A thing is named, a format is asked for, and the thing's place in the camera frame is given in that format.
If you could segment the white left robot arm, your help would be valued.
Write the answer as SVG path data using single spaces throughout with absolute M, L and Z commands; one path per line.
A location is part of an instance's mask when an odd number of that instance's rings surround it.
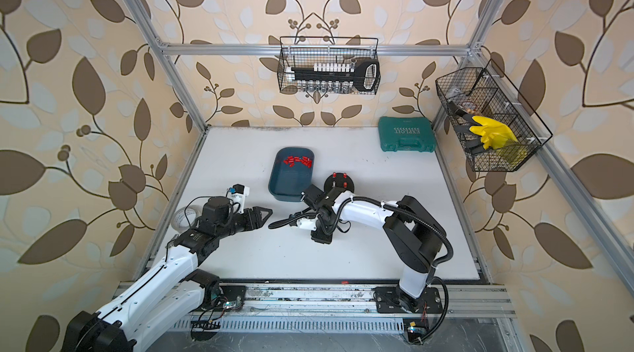
M 220 279 L 200 268 L 222 239 L 262 228 L 269 208 L 244 206 L 245 197 L 214 196 L 190 228 L 132 286 L 94 313 L 76 315 L 63 351 L 146 351 L 186 314 L 225 303 Z

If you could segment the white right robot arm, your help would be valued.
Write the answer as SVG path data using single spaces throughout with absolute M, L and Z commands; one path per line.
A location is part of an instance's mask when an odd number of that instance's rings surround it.
M 442 281 L 436 270 L 453 258 L 454 249 L 447 232 L 416 198 L 406 195 L 399 201 L 379 201 L 342 187 L 325 192 L 315 185 L 301 197 L 307 209 L 268 227 L 307 229 L 311 239 L 321 244 L 330 244 L 336 231 L 345 233 L 342 226 L 346 224 L 360 223 L 384 231 L 404 264 L 394 303 L 406 312 L 422 312 L 427 305 L 425 290 Z

